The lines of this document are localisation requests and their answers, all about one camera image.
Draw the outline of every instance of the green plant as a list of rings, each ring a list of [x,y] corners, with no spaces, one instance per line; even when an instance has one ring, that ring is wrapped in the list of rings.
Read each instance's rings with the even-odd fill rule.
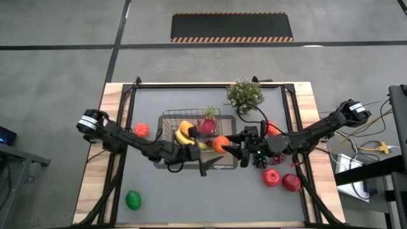
[[[228,87],[229,102],[225,105],[230,105],[236,109],[245,102],[257,106],[265,100],[262,91],[259,83],[253,83],[248,79],[236,80],[234,85]],[[238,112],[246,115],[251,109],[250,106],[242,105]]]

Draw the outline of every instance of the dragon fruit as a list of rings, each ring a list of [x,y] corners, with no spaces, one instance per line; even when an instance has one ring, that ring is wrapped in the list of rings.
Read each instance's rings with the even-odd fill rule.
[[[198,131],[203,134],[214,134],[216,131],[216,120],[214,117],[214,108],[205,109],[205,118],[198,120]]]

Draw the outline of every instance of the wooden board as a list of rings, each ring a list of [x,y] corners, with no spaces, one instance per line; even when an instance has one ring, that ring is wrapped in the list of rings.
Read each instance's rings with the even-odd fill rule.
[[[156,84],[225,84],[230,82],[199,82],[199,83],[143,83],[145,85],[156,85]],[[282,82],[273,83],[262,83],[262,84],[281,84]],[[293,83],[296,89],[296,96],[298,101],[298,106],[300,108],[300,116],[303,127],[307,127],[319,120],[317,105],[315,103],[314,94],[312,92],[312,87],[310,82],[283,82],[283,83]],[[100,110],[107,112],[110,119],[115,120],[118,114],[118,106],[120,102],[121,89],[123,83],[108,83],[106,84],[102,102],[100,105]],[[291,114],[291,121],[294,130],[297,130],[295,114],[293,111],[293,105],[291,100],[289,100],[289,109]],[[126,103],[125,111],[123,112],[123,123],[126,120],[126,114],[128,109],[128,103]],[[325,144],[320,144],[318,147],[326,149]],[[102,151],[100,144],[95,144],[90,148],[89,157]],[[106,177],[107,163],[109,160],[109,153],[105,152],[100,156],[92,159],[85,167],[85,173],[82,180],[82,185],[78,197],[78,203],[74,213],[74,219],[72,223],[79,223],[85,216],[89,213],[92,207],[96,204],[97,200],[100,198],[103,190],[104,180]],[[339,199],[338,190],[336,189],[336,183],[334,174],[331,168],[331,163],[329,161],[329,155],[319,150],[315,150],[310,154],[310,162],[312,173],[314,175],[315,186],[318,195],[321,197],[322,201],[326,204],[328,209],[342,222],[345,222],[345,216],[343,215],[343,210],[341,202]],[[309,195],[306,193],[308,211],[310,213],[311,222],[315,222],[314,210],[312,207],[312,202]],[[113,195],[110,196],[107,203],[107,211],[105,221],[108,222],[110,218],[110,207]],[[253,222],[253,223],[221,223],[221,224],[211,224],[211,223],[196,223],[196,224],[182,224],[182,223],[172,223],[172,224],[146,224],[146,225],[124,225],[117,224],[117,227],[278,227],[278,226],[303,226],[303,222]]]

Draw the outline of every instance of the wire basket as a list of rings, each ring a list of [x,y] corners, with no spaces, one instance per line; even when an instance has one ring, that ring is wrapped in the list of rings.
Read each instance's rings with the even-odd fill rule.
[[[177,131],[182,121],[186,120],[193,124],[198,125],[198,120],[205,118],[205,108],[202,109],[174,109],[164,111],[162,114],[162,140],[175,141],[174,132]],[[214,108],[214,118],[216,122],[216,129],[214,135],[222,135],[222,122],[221,110]],[[212,149],[205,149],[202,151],[213,151]]]

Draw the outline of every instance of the concrete floor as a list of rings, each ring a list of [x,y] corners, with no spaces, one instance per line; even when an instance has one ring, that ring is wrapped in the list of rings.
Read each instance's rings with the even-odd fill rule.
[[[123,5],[124,0],[1,0],[0,45],[113,44]],[[396,0],[133,0],[122,43],[168,43],[171,14],[209,10],[286,11],[295,41],[407,40],[407,17]],[[70,225],[89,147],[75,124],[86,108],[98,106],[110,56],[111,50],[0,51],[0,126],[19,134],[17,147],[52,158],[49,168],[32,168],[36,182],[26,184],[10,228]],[[380,100],[389,85],[406,83],[406,59],[407,46],[121,50],[113,82],[254,75],[311,81],[319,110],[330,111],[350,98]],[[378,108],[371,109],[374,115]],[[385,119],[384,133],[356,141],[398,145],[392,116]],[[376,124],[370,132],[381,128]],[[385,227],[383,214],[355,211],[352,204],[357,202],[343,203],[348,223]]]

